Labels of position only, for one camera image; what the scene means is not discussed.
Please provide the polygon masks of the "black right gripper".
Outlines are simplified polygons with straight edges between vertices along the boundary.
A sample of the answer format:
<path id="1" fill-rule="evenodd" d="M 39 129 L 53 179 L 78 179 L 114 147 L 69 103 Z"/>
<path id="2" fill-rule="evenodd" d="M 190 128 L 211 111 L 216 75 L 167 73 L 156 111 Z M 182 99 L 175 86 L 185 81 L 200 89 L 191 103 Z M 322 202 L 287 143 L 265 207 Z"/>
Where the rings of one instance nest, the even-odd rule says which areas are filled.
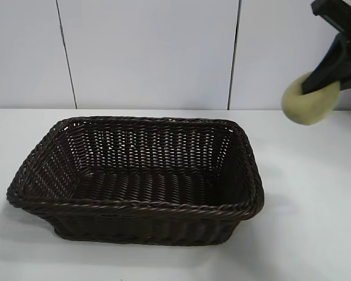
<path id="1" fill-rule="evenodd" d="M 316 0 L 312 13 L 320 16 L 339 33 L 315 70 L 301 84 L 303 94 L 318 91 L 340 81 L 340 90 L 351 89 L 351 6 L 341 0 Z"/>

